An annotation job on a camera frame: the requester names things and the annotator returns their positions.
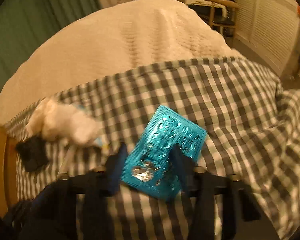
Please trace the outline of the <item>green curtain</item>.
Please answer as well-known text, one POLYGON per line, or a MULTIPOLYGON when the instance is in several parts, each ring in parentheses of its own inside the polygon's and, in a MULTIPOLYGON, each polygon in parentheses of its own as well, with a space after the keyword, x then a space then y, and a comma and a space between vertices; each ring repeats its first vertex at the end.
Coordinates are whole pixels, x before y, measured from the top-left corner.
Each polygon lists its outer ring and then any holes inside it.
POLYGON ((102 8, 99 0, 0 2, 0 92, 19 66, 45 41, 102 8))

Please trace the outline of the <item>brown cardboard box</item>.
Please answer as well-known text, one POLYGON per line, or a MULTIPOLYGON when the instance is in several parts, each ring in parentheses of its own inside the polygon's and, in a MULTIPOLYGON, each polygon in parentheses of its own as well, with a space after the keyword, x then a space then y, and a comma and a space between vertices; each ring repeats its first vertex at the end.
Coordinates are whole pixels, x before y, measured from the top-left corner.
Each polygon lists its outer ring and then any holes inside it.
POLYGON ((0 217, 18 202, 16 143, 0 126, 0 217))

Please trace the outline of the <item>teal foil packet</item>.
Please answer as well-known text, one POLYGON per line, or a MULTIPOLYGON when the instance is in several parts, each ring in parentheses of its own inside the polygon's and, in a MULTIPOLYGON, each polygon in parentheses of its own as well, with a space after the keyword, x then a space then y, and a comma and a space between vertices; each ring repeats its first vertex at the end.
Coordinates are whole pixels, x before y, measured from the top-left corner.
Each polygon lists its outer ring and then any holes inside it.
POLYGON ((127 157, 122 181, 155 198, 175 198, 181 183, 169 153, 178 145, 184 156, 197 162, 206 135, 205 129, 160 105, 127 157))

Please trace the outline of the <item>white plush toy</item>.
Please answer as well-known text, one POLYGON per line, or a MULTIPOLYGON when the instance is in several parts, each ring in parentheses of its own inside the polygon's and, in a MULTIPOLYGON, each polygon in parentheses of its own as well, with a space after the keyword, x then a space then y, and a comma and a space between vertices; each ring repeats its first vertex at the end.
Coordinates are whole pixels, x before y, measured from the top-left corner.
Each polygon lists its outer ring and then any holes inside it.
POLYGON ((55 99, 42 100, 25 128, 30 136, 40 135, 47 141, 64 139, 78 146, 106 145, 99 121, 77 105, 55 99))

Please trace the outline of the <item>cream bed blanket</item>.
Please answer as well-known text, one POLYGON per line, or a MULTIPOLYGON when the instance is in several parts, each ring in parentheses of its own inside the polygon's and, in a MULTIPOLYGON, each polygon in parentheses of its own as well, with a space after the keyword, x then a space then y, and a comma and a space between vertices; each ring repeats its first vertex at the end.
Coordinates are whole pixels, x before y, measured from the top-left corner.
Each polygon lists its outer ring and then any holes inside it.
POLYGON ((135 0, 63 28, 23 61, 0 93, 0 124, 37 100, 151 63, 237 56, 176 0, 135 0))

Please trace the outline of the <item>grey white checkered cloth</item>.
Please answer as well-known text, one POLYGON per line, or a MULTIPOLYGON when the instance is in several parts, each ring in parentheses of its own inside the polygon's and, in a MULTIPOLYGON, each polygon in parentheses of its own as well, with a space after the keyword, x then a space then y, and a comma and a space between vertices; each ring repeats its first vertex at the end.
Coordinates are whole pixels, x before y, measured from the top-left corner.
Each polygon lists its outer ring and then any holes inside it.
MULTIPOLYGON (((250 184, 280 239, 300 226, 300 89, 284 90, 268 68, 242 57, 154 63, 56 94, 101 121, 111 148, 131 151, 160 105, 207 131, 198 164, 250 184)), ((57 177, 64 154, 48 143, 38 174, 17 161, 17 196, 34 198, 57 177)), ((186 239, 193 208, 180 194, 165 203, 120 187, 109 200, 116 239, 186 239)))

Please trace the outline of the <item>wooden chair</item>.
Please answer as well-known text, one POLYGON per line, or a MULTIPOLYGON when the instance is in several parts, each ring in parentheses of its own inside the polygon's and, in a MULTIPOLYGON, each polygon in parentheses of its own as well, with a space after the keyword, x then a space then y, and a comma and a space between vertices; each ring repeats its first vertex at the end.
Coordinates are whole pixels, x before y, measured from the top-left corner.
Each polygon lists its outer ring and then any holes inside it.
POLYGON ((210 3, 210 12, 208 15, 201 16, 202 20, 207 23, 210 28, 218 27, 221 34, 228 29, 227 36, 235 38, 237 30, 237 14, 239 5, 232 0, 206 0, 210 3), (216 14, 218 5, 222 5, 222 14, 216 14))

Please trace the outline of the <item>white louvered closet doors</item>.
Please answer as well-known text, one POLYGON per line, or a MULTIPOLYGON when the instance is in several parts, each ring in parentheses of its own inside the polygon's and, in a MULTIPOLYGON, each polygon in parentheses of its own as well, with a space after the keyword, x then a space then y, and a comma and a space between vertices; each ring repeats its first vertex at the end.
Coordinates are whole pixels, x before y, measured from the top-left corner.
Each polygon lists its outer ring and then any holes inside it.
POLYGON ((300 16, 295 0, 235 0, 239 6, 237 38, 277 74, 297 52, 300 16))

